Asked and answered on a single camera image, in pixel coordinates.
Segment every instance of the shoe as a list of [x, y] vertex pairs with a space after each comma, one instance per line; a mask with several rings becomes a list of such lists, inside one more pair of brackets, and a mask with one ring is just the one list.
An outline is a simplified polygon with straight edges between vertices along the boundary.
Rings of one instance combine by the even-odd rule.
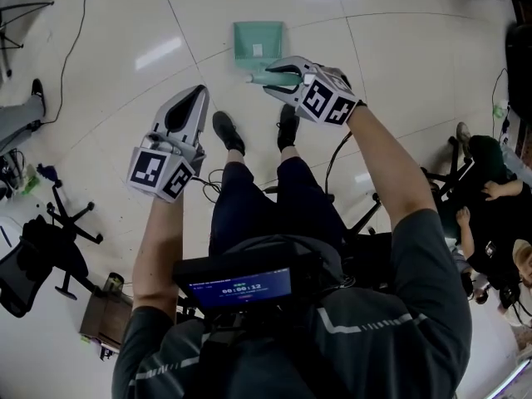
[[246, 155], [244, 141], [225, 112], [218, 111], [214, 113], [213, 128], [216, 135], [224, 142], [227, 150], [237, 150], [240, 154]]
[[296, 116], [296, 110], [293, 106], [285, 104], [281, 110], [281, 118], [277, 123], [279, 133], [277, 136], [277, 146], [283, 151], [287, 146], [293, 146], [296, 140], [296, 133], [299, 127], [299, 117]]
[[469, 151], [469, 141], [471, 139], [471, 133], [467, 124], [464, 122], [459, 122], [456, 126], [456, 139], [461, 143], [462, 149], [464, 150], [464, 157], [471, 158], [471, 153]]
[[37, 95], [41, 98], [42, 108], [44, 110], [42, 113], [42, 116], [45, 116], [47, 114], [47, 104], [44, 101], [44, 90], [42, 89], [42, 83], [38, 78], [33, 80], [33, 83], [32, 83], [32, 96], [33, 95]]

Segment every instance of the navy pants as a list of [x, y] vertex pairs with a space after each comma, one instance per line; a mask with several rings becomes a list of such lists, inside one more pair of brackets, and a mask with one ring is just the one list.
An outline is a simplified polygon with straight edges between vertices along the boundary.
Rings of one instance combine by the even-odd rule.
[[219, 255], [245, 241], [274, 234], [321, 239], [340, 250], [344, 225], [308, 165], [299, 157], [277, 168], [277, 203], [254, 184], [241, 163], [224, 168], [222, 191], [214, 207], [209, 254]]

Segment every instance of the floor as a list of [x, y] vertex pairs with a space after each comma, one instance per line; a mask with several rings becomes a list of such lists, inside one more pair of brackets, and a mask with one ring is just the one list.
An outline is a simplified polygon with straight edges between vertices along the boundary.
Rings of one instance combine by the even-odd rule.
[[[24, 101], [39, 77], [47, 118], [55, 116], [62, 63], [81, 8], [82, 0], [55, 0], [33, 19], [24, 48], [12, 51], [13, 77], [0, 89], [2, 105]], [[284, 21], [286, 55], [341, 67], [357, 95], [420, 164], [436, 163], [457, 121], [466, 121], [473, 133], [491, 132], [490, 94], [505, 66], [505, 29], [515, 20], [509, 1], [86, 0], [85, 24], [64, 74], [62, 113], [23, 150], [33, 164], [56, 166], [73, 209], [96, 203], [81, 224], [105, 241], [79, 240], [95, 275], [131, 277], [150, 208], [149, 198], [124, 185], [131, 151], [160, 105], [178, 91], [204, 83], [209, 117], [224, 110], [234, 118], [256, 183], [275, 180], [281, 104], [245, 84], [245, 73], [234, 66], [231, 24], [248, 20]], [[502, 78], [496, 101], [505, 98], [505, 88]], [[302, 123], [296, 145], [319, 182], [345, 134], [345, 128]], [[225, 159], [210, 119], [201, 143], [208, 154], [206, 177]], [[354, 140], [342, 149], [330, 179], [347, 224], [372, 203], [372, 184], [357, 151]], [[35, 195], [50, 200], [50, 184], [42, 182]], [[185, 195], [187, 259], [206, 255], [212, 209], [200, 184], [191, 184]], [[389, 229], [386, 213], [380, 211], [371, 225]]]

